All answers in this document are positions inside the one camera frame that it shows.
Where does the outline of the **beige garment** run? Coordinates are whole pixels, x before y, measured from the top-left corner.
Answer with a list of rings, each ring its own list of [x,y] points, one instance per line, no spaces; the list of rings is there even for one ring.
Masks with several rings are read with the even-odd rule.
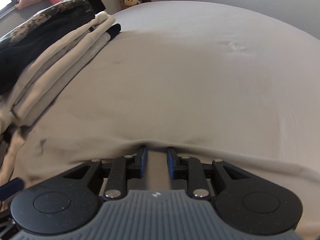
[[[93,158],[149,150],[149,188],[169,187],[165,149],[220,158],[292,190],[297,232],[319,235],[319,41],[254,42],[121,33],[28,134],[26,186]]]

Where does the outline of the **folded beige clothes stack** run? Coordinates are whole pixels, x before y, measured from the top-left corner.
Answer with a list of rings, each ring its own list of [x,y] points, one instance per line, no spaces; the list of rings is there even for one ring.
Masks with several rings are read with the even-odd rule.
[[[1,97],[1,132],[31,127],[86,64],[111,40],[116,19],[102,11],[71,31],[29,64],[7,96]]]

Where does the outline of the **black patterned folded garment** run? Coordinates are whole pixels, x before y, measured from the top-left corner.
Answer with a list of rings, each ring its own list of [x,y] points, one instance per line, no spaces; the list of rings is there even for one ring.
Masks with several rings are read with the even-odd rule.
[[[49,46],[95,18],[86,0],[65,0],[44,9],[1,37],[1,94]]]

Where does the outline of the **white bed sheet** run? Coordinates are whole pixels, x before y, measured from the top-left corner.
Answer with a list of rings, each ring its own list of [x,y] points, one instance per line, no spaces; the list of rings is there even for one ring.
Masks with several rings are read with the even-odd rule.
[[[319,40],[275,18],[230,5],[169,1],[116,13],[119,51],[144,63],[230,66],[245,75],[275,73],[293,81],[319,80]]]

